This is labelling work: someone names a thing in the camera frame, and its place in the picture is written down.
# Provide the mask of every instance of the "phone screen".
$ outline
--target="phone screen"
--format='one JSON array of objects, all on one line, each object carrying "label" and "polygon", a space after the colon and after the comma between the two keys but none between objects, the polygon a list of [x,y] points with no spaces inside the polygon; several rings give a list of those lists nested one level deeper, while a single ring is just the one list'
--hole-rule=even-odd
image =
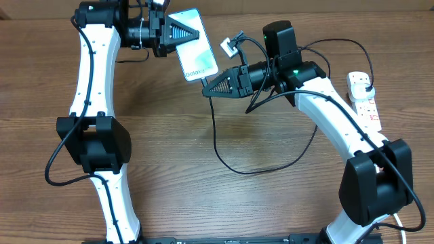
[{"label": "phone screen", "polygon": [[196,81],[200,78],[215,75],[218,72],[218,67],[199,10],[189,9],[170,14],[169,17],[199,31],[198,40],[176,46],[185,79],[187,81]]}]

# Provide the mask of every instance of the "black bracket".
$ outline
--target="black bracket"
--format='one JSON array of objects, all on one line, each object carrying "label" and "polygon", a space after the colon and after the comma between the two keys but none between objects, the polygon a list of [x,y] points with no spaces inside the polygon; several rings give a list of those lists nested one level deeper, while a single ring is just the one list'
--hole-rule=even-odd
[{"label": "black bracket", "polygon": [[[75,114],[57,118],[60,138],[63,139],[77,121]],[[112,116],[84,117],[65,146],[74,162],[89,174],[95,171],[118,174],[122,164],[130,161],[132,149],[130,134]]]},{"label": "black bracket", "polygon": [[[385,142],[381,151],[413,187],[412,152],[401,139]],[[376,173],[374,163],[383,168]],[[395,173],[376,151],[355,153],[345,165],[339,189],[339,199],[348,217],[356,224],[366,226],[377,217],[397,213],[413,198]]]}]

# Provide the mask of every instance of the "power strip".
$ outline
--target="power strip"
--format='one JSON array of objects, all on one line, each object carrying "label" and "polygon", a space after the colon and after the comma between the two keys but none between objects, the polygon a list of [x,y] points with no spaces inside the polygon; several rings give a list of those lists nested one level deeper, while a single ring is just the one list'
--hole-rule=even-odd
[{"label": "power strip", "polygon": [[348,93],[354,112],[365,125],[374,131],[381,130],[380,117],[375,103],[375,89],[366,91],[370,85],[369,75],[363,72],[351,72],[347,76]]}]

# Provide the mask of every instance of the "wooden table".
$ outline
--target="wooden table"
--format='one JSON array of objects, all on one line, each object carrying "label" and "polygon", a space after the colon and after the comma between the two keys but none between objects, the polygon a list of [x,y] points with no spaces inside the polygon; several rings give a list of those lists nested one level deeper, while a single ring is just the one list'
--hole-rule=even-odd
[{"label": "wooden table", "polygon": [[[369,51],[383,134],[412,148],[414,188],[428,223],[408,243],[432,243],[434,224],[434,15],[433,12],[286,14],[203,17],[221,70],[239,64],[218,45],[241,29],[262,41],[262,27],[291,20],[299,44],[342,37]],[[89,181],[64,188],[48,185],[45,164],[60,139],[56,117],[68,115],[77,85],[79,38],[69,20],[0,21],[0,243],[80,243],[103,239],[105,223]],[[346,96],[348,72],[368,72],[351,43],[315,46],[332,63],[332,81]],[[250,62],[262,60],[245,45]],[[144,52],[123,49],[119,59]],[[326,69],[325,63],[313,54]],[[117,64],[115,112],[133,144],[129,184],[135,212],[147,237],[263,237],[319,232],[341,209],[344,165],[320,132],[291,168],[239,176],[212,149],[208,101],[200,83],[186,83],[178,57],[144,64]],[[314,124],[284,99],[245,115],[249,99],[215,99],[218,147],[234,168],[282,165],[305,147]],[[82,175],[65,149],[52,167],[60,181]],[[414,205],[399,216],[415,226]],[[400,243],[382,229],[385,243]]]}]

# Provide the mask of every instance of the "plug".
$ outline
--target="plug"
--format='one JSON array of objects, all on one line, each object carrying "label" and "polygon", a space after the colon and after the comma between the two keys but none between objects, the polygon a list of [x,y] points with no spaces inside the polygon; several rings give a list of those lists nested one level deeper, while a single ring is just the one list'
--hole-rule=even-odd
[{"label": "plug", "polygon": [[232,59],[235,57],[235,55],[238,54],[238,49],[235,47],[238,41],[238,38],[244,36],[244,32],[240,31],[238,34],[236,34],[232,39],[229,39],[227,37],[221,44],[220,47],[223,49],[223,51],[226,53],[226,55]]},{"label": "plug", "polygon": [[220,47],[223,49],[223,51],[226,53],[226,55],[232,59],[238,54],[238,49],[236,47],[231,47],[229,44],[231,43],[231,40],[229,37],[227,37],[221,44]]},{"label": "plug", "polygon": [[375,88],[366,91],[371,85],[369,75],[360,71],[354,71],[347,75],[348,95],[352,102],[361,102],[372,99],[375,96]]}]

